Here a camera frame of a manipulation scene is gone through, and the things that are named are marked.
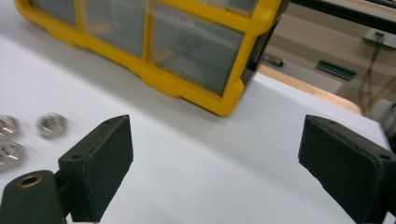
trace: yellow storage bin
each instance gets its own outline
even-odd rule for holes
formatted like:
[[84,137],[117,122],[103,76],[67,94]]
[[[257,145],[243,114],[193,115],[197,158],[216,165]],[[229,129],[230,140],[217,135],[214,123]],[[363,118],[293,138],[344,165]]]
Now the yellow storage bin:
[[209,111],[233,111],[250,52],[289,0],[16,0],[62,41]]

